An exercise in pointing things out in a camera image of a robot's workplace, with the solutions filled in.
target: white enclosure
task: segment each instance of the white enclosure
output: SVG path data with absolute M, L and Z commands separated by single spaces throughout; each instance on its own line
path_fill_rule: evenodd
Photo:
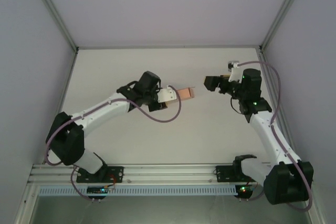
M 107 163 L 125 165 L 127 178 L 148 185 L 153 174 L 170 183 L 183 177 L 179 183 L 213 185 L 214 165 L 231 163 L 239 154 L 267 162 L 257 135 L 230 108 L 229 96 L 203 86 L 205 76 L 228 73 L 229 60 L 258 59 L 280 72 L 278 124 L 314 167 L 307 223 L 336 223 L 329 193 L 335 189 L 335 15 L 335 0 L 0 0 L 0 223 L 29 223 L 34 206 L 43 202 L 71 213 L 62 198 L 55 204 L 38 200 L 40 187 L 69 185 L 70 168 L 41 164 L 55 115 L 82 111 L 146 70 L 159 75 L 163 85 L 194 87 L 195 98 L 184 101 L 180 117 L 169 124 L 152 122 L 139 111 L 113 119 L 86 138 L 87 148 Z M 261 69 L 262 94 L 274 106 L 276 82 L 269 69 Z M 172 104 L 152 115 L 167 119 L 176 110 Z M 216 197 L 199 205 L 210 209 L 199 211 L 199 220 L 211 222 L 213 206 L 222 216 L 225 204 L 239 205 Z M 265 209 L 262 201 L 248 204 Z M 47 223 L 49 208 L 36 212 L 37 221 Z M 264 222 L 306 220 L 284 205 L 269 209 L 278 218 Z M 239 211 L 231 216 L 237 216 L 230 219 L 235 223 L 250 220 L 238 218 Z

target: gray wall panel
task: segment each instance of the gray wall panel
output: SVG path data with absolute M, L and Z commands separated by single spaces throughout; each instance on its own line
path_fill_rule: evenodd
M 0 223 L 42 158 L 72 51 L 41 0 L 0 0 Z
M 266 57 L 280 72 L 283 107 L 298 154 L 309 160 L 328 223 L 336 223 L 336 0 L 295 0 Z

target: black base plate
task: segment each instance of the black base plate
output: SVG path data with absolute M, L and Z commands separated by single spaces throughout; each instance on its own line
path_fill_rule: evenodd
M 76 182 L 77 183 L 100 183 L 100 184 L 110 184 L 113 183 L 113 175 L 116 179 L 116 183 L 122 183 L 124 176 L 124 167 L 123 166 L 108 166 L 106 175 L 100 179 L 96 174 L 88 173 L 86 170 L 80 168 L 78 170 L 78 175 Z
M 218 165 L 216 166 L 217 182 L 254 182 L 244 174 L 237 175 L 233 165 Z

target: black joint housing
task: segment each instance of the black joint housing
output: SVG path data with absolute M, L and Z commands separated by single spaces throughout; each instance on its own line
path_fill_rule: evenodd
M 117 93 L 121 93 L 138 106 L 149 105 L 158 101 L 159 87 L 157 84 L 161 85 L 161 79 L 156 74 L 146 71 L 139 81 L 133 81 L 131 84 L 120 87 Z M 130 104 L 129 111 L 133 109 L 134 105 Z
M 309 187 L 313 180 L 313 167 L 310 162 L 298 161 Z M 264 182 L 265 196 L 272 204 L 308 200 L 308 192 L 294 164 L 281 162 L 272 168 Z
M 238 193 L 235 197 L 238 199 L 249 199 L 253 194 L 253 190 L 251 190 L 250 186 L 236 185 L 235 187 L 236 192 Z
M 78 170 L 78 175 L 76 182 L 77 183 L 103 183 L 103 184 L 112 184 L 112 183 L 122 183 L 124 176 L 124 167 L 123 166 L 108 166 L 104 161 L 103 166 L 95 173 L 91 174 L 80 168 Z
M 261 81 L 261 71 L 249 68 L 243 71 L 241 83 L 229 82 L 228 76 L 207 76 L 204 86 L 209 91 L 219 88 L 221 94 L 228 93 L 233 99 L 237 99 L 239 110 L 249 123 L 253 114 L 260 111 L 272 111 L 268 102 L 261 97 Z
M 64 123 L 71 119 L 65 112 L 59 113 L 51 125 L 49 134 L 46 139 L 48 142 L 51 135 Z M 65 165 L 72 165 L 77 162 L 84 153 L 84 131 L 82 126 L 75 122 L 64 127 L 53 139 L 50 149 Z
M 157 110 L 164 110 L 168 108 L 167 104 L 165 102 L 152 102 L 151 104 L 148 104 L 148 110 L 149 112 L 157 111 Z
M 247 155 L 241 155 L 241 156 L 236 156 L 235 160 L 232 163 L 233 169 L 235 171 L 236 177 L 245 177 L 245 175 L 242 172 L 242 161 L 247 159 L 247 158 L 257 158 L 255 155 L 247 154 Z

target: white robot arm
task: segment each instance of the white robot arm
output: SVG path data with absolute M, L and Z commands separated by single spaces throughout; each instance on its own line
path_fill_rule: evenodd
M 296 167 L 302 171 L 309 187 L 313 167 L 309 162 L 301 161 L 273 121 L 272 109 L 261 97 L 261 72 L 257 69 L 242 72 L 237 61 L 230 62 L 228 66 L 232 72 L 230 76 L 207 76 L 204 85 L 209 91 L 219 88 L 220 93 L 228 93 L 232 99 L 239 101 L 240 112 L 260 137 L 271 166 L 263 164 L 254 155 L 237 156 L 232 166 L 216 168 L 217 181 L 229 182 L 233 179 L 235 182 L 246 182 L 253 179 L 264 187 L 271 204 L 307 200 L 306 185 Z
M 59 113 L 48 134 L 47 148 L 65 165 L 75 165 L 95 174 L 104 162 L 84 147 L 86 136 L 106 121 L 130 112 L 135 106 L 148 105 L 150 112 L 166 108 L 165 102 L 175 100 L 177 95 L 171 87 L 162 89 L 160 78 L 147 71 L 139 81 L 119 88 L 112 96 L 89 109 L 73 115 Z

